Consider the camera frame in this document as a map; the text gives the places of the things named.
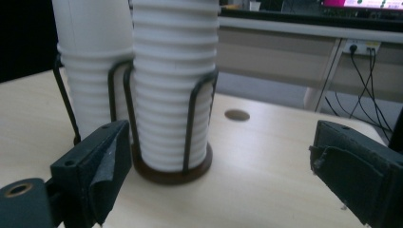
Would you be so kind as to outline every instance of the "cup dispenser holder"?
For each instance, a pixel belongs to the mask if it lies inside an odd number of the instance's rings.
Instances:
[[[66,92],[66,88],[63,84],[62,76],[60,73],[60,67],[62,66],[61,63],[61,56],[60,54],[57,55],[53,74],[56,79],[56,83],[59,87],[60,93],[63,98],[63,102],[67,109],[68,117],[70,118],[71,125],[74,130],[74,144],[77,144],[81,141],[78,125],[76,123],[76,119],[74,116],[73,109],[71,107],[70,101],[68,99],[68,95]],[[202,87],[206,84],[211,83],[213,86],[213,93],[212,93],[212,102],[210,105],[210,117],[211,117],[211,110],[212,105],[214,102],[214,94],[216,90],[217,78],[218,78],[218,71],[215,69],[214,71],[203,75],[200,79],[196,82],[194,88],[192,89],[191,93],[189,94],[189,107],[187,113],[187,126],[186,126],[186,135],[185,135],[185,144],[184,144],[184,151],[183,151],[183,163],[182,163],[182,171],[179,172],[162,172],[159,170],[155,170],[148,166],[143,158],[142,158],[142,150],[140,147],[139,135],[137,131],[136,125],[136,115],[133,106],[133,98],[130,88],[130,76],[133,70],[135,70],[133,66],[133,59],[125,60],[120,63],[115,64],[110,71],[108,72],[108,95],[109,95],[109,108],[110,108],[110,120],[112,122],[117,121],[116,115],[116,103],[115,103],[115,86],[114,86],[114,76],[119,68],[124,68],[124,92],[125,92],[125,100],[127,105],[127,112],[128,118],[130,121],[130,127],[132,132],[133,144],[131,146],[132,149],[132,160],[134,164],[134,168],[137,172],[147,180],[154,181],[156,183],[161,184],[181,184],[193,181],[199,177],[201,177],[204,173],[211,166],[211,162],[213,160],[213,151],[211,145],[207,143],[206,147],[206,156],[204,161],[202,161],[198,166],[189,168],[189,158],[190,158],[190,149],[191,149],[191,142],[192,142],[192,130],[193,130],[193,121],[195,117],[195,108],[196,108],[196,99]]]

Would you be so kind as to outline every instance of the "stack of paper cups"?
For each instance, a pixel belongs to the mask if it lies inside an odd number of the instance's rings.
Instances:
[[[110,122],[107,73],[133,58],[127,0],[52,0],[70,98],[81,138]],[[115,77],[118,119],[127,118],[123,70]]]
[[[136,119],[144,162],[182,171],[189,98],[215,70],[219,1],[133,0]],[[206,156],[213,87],[197,98],[189,168]]]

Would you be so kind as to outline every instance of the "beige tabletop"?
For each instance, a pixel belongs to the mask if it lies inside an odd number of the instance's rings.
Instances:
[[[224,112],[249,113],[246,122]],[[381,142],[369,125],[216,94],[210,170],[163,186],[128,174],[104,227],[362,227],[310,170],[317,120],[346,124]],[[50,178],[73,146],[73,130],[51,73],[0,85],[0,186]]]

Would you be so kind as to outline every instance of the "screen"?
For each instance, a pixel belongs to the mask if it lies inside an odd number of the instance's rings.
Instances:
[[[324,7],[403,10],[403,0],[324,0]]]

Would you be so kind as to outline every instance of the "power outlet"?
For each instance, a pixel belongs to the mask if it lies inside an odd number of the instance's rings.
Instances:
[[[377,54],[380,47],[380,42],[348,39],[346,46],[344,46],[343,53],[350,54],[350,46],[352,45],[356,45],[355,54],[370,55],[370,48],[374,48],[375,54]]]

